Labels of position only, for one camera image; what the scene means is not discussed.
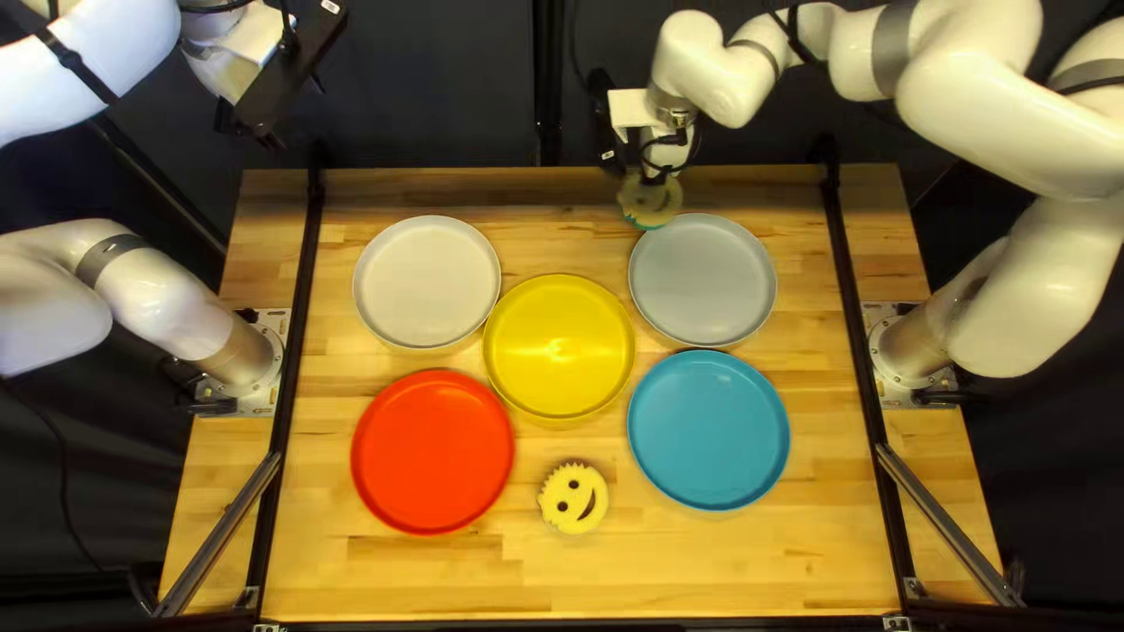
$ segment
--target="yellow sponge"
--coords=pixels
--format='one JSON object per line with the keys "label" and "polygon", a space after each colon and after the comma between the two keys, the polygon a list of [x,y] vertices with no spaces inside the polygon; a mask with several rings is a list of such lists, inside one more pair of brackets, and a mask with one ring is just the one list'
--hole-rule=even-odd
{"label": "yellow sponge", "polygon": [[554,470],[536,499],[546,524],[565,535],[581,535],[601,524],[609,511],[609,486],[601,472],[570,462]]}
{"label": "yellow sponge", "polygon": [[676,178],[649,186],[641,182],[640,173],[631,173],[617,192],[617,204],[626,219],[642,231],[651,231],[671,222],[679,213],[683,206],[683,188]]}

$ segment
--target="wooden tabletop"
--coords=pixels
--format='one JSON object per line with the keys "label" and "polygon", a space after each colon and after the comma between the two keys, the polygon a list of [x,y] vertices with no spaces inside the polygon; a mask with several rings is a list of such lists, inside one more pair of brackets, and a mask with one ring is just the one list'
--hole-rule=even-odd
{"label": "wooden tabletop", "polygon": [[[844,169],[842,200],[860,296],[919,300],[927,285],[889,165]],[[713,515],[677,505],[633,460],[624,414],[636,381],[681,349],[636,313],[627,260],[640,233],[596,169],[347,170],[326,173],[327,202],[298,398],[262,615],[296,621],[569,619],[880,614],[897,590],[886,542],[815,166],[696,168],[681,178],[688,210],[723,215],[755,234],[779,278],[776,309],[728,351],[778,388],[792,428],[780,482],[758,503]],[[233,307],[290,305],[306,174],[251,171],[220,296]],[[366,243],[420,214],[459,217],[495,246],[504,290],[570,272],[616,294],[636,331],[628,388],[568,431],[513,410],[515,469],[497,504],[452,535],[414,538],[363,506],[348,467],[351,435],[371,399],[410,372],[447,367],[487,382],[480,333],[451,350],[405,353],[360,322],[351,274]],[[891,444],[977,545],[998,562],[959,410],[888,412]],[[270,421],[197,419],[162,590],[237,493],[269,443]],[[543,524],[535,491],[566,458],[610,486],[602,525],[563,539]],[[942,598],[982,595],[905,498],[917,576]],[[241,593],[252,517],[191,611]]]}

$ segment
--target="red plate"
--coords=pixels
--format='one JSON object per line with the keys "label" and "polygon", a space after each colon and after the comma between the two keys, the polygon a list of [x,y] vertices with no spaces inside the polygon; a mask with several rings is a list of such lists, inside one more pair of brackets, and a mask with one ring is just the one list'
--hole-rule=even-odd
{"label": "red plate", "polygon": [[360,418],[352,478],[371,513],[415,535],[465,526],[499,498],[515,440],[482,383],[423,371],[387,387]]}

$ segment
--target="sponge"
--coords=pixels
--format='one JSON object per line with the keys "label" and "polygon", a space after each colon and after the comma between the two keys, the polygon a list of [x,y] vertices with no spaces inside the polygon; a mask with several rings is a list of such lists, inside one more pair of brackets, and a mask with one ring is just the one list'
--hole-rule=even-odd
{"label": "sponge", "polygon": [[617,204],[625,218],[642,231],[652,231],[671,222],[683,206],[683,188],[676,178],[663,184],[644,184],[640,173],[631,173],[617,191]]}

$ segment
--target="white bracket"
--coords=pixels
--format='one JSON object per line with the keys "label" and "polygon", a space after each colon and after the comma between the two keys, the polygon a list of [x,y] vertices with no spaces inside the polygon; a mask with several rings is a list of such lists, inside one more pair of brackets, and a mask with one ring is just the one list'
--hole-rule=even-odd
{"label": "white bracket", "polygon": [[[297,27],[297,16],[289,15],[289,25]],[[281,11],[265,2],[251,2],[230,33],[216,46],[263,67],[281,40]]]}
{"label": "white bracket", "polygon": [[609,119],[622,143],[628,143],[629,127],[663,127],[647,108],[647,90],[609,90]]}

